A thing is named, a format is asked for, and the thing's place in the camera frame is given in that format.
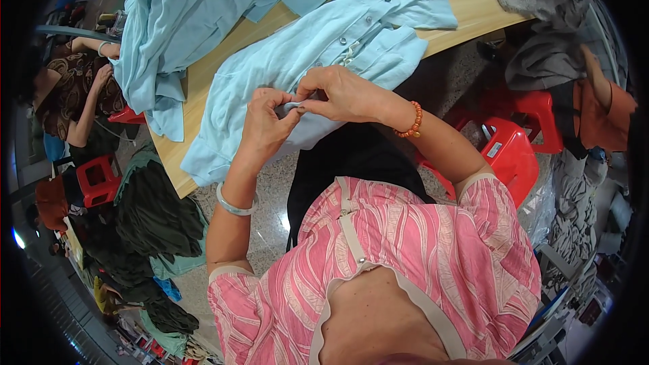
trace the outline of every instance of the white drawstring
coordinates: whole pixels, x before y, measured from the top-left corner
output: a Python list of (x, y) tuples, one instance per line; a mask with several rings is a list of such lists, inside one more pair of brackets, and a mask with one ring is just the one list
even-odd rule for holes
[(340, 64), (344, 67), (349, 65), (350, 62), (352, 62), (354, 59), (352, 58), (352, 55), (354, 54), (354, 50), (356, 47), (361, 45), (358, 41), (356, 41), (354, 44), (350, 45), (349, 48), (347, 48), (347, 53), (345, 55), (340, 55), (336, 61), (334, 61), (334, 64)]

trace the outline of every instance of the blue shirt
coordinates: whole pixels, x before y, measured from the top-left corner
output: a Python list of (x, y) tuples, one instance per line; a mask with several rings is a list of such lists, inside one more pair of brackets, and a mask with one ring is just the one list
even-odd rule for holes
[[(294, 93), (309, 68), (337, 63), (392, 90), (414, 72), (428, 46), (415, 28), (457, 26), (449, 0), (335, 0), (322, 5), (223, 62), (181, 168), (199, 186), (225, 178), (241, 141), (246, 103), (256, 88)], [(341, 125), (306, 113), (274, 159), (311, 148)]]
[[(115, 78), (135, 113), (145, 112), (153, 131), (183, 141), (180, 79), (215, 49), (241, 15), (264, 16), (279, 0), (126, 0), (128, 13)], [(324, 0), (288, 0), (297, 14)]]

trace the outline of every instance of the red plastic stool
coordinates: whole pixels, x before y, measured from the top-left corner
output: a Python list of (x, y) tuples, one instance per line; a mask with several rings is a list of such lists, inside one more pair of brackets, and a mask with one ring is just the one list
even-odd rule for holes
[[(487, 127), (491, 139), (480, 153), (511, 193), (516, 208), (519, 207), (539, 176), (539, 163), (523, 128), (503, 118), (485, 117), (460, 106), (454, 106), (449, 112), (449, 117), (450, 119), (445, 120), (458, 131), (470, 121)], [(456, 199), (453, 184), (436, 171), (419, 151), (417, 162), (433, 172), (450, 199)]]
[(129, 123), (129, 124), (146, 124), (147, 119), (144, 118), (144, 112), (136, 115), (133, 109), (129, 106), (125, 106), (122, 111), (113, 113), (109, 116), (109, 122), (111, 123)]
[(77, 168), (77, 179), (84, 194), (86, 208), (108, 203), (117, 195), (120, 176), (115, 176), (110, 166), (112, 155), (95, 158)]
[(530, 128), (530, 142), (543, 133), (542, 144), (532, 144), (531, 149), (540, 153), (563, 151), (563, 139), (554, 122), (552, 97), (547, 91), (510, 91), (506, 83), (486, 90), (480, 99), (480, 109), (487, 115), (511, 120), (512, 113), (526, 115), (523, 127)]

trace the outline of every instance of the yellow fabric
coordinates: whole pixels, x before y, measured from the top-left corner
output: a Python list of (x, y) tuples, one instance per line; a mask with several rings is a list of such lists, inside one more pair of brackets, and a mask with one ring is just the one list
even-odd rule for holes
[(101, 281), (101, 279), (99, 279), (98, 276), (95, 276), (95, 283), (92, 288), (95, 295), (95, 303), (97, 304), (97, 307), (99, 307), (99, 310), (101, 310), (101, 312), (104, 312), (104, 310), (106, 310), (106, 302), (108, 301), (106, 292), (101, 289), (101, 286), (103, 284), (104, 283)]

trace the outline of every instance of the brown garment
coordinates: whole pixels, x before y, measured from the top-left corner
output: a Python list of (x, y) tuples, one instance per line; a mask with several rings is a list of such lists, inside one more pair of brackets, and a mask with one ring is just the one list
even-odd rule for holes
[(595, 98), (588, 79), (575, 81), (572, 104), (580, 111), (574, 116), (574, 133), (583, 146), (590, 150), (599, 146), (607, 151), (626, 151), (631, 113), (637, 103), (630, 94), (613, 82), (611, 84), (611, 109), (608, 113)]
[(68, 201), (63, 188), (63, 177), (41, 181), (36, 189), (37, 209), (40, 220), (50, 230), (66, 231), (68, 226), (63, 217), (68, 215)]
[[(36, 110), (43, 131), (65, 141), (70, 120), (78, 122), (97, 71), (109, 61), (96, 52), (72, 53), (72, 42), (57, 46), (47, 64), (61, 74), (61, 79)], [(95, 115), (111, 115), (124, 108), (126, 101), (115, 78), (111, 76), (99, 92)]]

